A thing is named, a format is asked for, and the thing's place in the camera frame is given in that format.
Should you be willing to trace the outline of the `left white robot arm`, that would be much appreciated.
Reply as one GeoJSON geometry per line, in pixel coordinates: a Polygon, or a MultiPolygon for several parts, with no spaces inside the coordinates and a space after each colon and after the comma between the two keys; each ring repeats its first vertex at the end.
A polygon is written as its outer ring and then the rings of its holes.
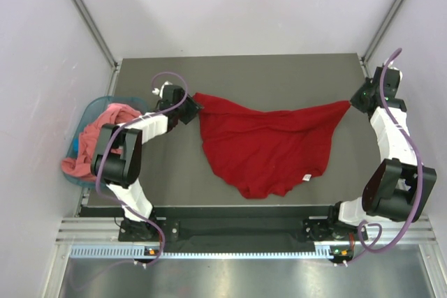
{"type": "Polygon", "coordinates": [[[135,222],[135,233],[146,240],[156,236],[159,224],[150,218],[153,205],[139,182],[142,146],[179,122],[188,124],[203,109],[183,88],[170,82],[155,88],[153,94],[159,99],[151,112],[101,127],[90,166],[97,182],[114,193],[124,217],[135,222]]]}

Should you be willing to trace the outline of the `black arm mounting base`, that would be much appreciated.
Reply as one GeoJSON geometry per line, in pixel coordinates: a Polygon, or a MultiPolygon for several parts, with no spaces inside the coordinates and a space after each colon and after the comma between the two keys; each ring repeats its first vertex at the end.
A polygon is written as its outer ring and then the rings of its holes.
{"type": "Polygon", "coordinates": [[[125,218],[118,240],[156,242],[162,230],[170,252],[309,251],[319,241],[357,240],[357,231],[333,234],[332,206],[156,207],[150,218],[157,228],[125,218]]]}

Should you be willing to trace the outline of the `red t shirt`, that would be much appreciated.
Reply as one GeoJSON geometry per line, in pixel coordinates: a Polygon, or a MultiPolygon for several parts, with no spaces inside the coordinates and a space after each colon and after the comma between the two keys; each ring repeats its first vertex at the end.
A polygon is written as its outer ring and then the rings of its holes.
{"type": "Polygon", "coordinates": [[[213,173],[246,199],[284,197],[328,166],[332,137],[351,104],[261,112],[196,93],[202,148],[213,173]]]}

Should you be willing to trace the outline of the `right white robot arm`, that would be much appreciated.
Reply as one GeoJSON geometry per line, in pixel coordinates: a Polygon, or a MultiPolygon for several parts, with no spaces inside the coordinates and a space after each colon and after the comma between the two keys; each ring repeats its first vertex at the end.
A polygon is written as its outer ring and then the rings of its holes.
{"type": "Polygon", "coordinates": [[[374,77],[351,98],[351,105],[367,114],[377,139],[381,163],[367,182],[362,196],[356,200],[338,202],[330,208],[326,231],[334,239],[354,233],[363,220],[379,217],[382,221],[405,222],[416,200],[416,188],[422,182],[422,195],[413,222],[423,208],[437,180],[436,170],[422,166],[418,174],[416,153],[398,126],[406,127],[405,102],[396,97],[402,73],[386,70],[380,84],[383,68],[376,68],[374,77]]]}

